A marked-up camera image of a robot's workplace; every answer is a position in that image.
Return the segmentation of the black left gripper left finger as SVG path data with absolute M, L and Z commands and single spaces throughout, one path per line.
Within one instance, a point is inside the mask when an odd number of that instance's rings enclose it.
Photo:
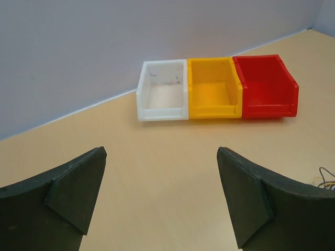
M 79 250 L 101 187 L 107 153 L 96 147 L 1 188 L 1 250 Z

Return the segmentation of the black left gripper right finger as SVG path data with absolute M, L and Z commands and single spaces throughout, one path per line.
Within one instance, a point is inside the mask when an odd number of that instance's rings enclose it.
M 242 250 L 334 250 L 334 191 L 287 178 L 220 147 L 217 163 Z

